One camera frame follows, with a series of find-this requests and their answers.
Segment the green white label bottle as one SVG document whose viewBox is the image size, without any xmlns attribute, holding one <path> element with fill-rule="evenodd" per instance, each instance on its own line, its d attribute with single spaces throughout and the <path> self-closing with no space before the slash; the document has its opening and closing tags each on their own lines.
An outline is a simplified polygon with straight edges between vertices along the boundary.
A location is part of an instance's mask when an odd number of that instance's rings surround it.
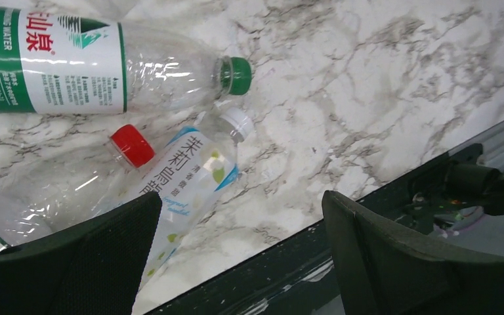
<svg viewBox="0 0 504 315">
<path fill-rule="evenodd" d="M 246 59 L 170 31 L 0 7 L 0 114 L 179 110 L 251 81 Z"/>
</svg>

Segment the blue white label bottle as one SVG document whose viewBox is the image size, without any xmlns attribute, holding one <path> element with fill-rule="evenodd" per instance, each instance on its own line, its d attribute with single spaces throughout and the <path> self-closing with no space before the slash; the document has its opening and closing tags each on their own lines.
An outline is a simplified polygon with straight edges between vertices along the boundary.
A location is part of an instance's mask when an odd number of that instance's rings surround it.
<svg viewBox="0 0 504 315">
<path fill-rule="evenodd" d="M 207 115 L 197 126 L 185 126 L 175 134 L 144 168 L 143 175 L 111 200 L 112 205 L 121 205 L 147 192 L 157 192 L 161 198 L 141 287 L 238 179 L 237 145 L 253 130 L 253 120 L 239 108 Z"/>
</svg>

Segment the red label bottle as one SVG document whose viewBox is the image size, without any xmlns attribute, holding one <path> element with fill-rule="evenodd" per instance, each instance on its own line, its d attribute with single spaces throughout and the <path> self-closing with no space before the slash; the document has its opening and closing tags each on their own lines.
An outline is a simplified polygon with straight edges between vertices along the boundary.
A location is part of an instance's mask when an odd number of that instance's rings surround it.
<svg viewBox="0 0 504 315">
<path fill-rule="evenodd" d="M 0 182 L 0 252 L 92 219 L 155 156 L 134 125 L 35 161 Z"/>
</svg>

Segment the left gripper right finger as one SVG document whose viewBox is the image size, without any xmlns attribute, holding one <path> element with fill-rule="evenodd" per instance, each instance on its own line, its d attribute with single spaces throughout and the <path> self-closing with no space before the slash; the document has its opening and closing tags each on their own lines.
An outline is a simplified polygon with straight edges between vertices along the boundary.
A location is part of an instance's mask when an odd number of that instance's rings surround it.
<svg viewBox="0 0 504 315">
<path fill-rule="evenodd" d="M 346 314 L 504 314 L 504 257 L 426 236 L 335 191 L 322 212 Z"/>
</svg>

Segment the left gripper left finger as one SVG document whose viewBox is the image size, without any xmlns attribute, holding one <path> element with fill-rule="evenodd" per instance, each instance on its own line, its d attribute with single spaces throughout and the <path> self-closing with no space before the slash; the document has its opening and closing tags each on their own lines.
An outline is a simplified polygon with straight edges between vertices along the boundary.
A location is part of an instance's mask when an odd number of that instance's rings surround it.
<svg viewBox="0 0 504 315">
<path fill-rule="evenodd" d="M 161 206 L 148 192 L 0 252 L 0 314 L 130 314 Z"/>
</svg>

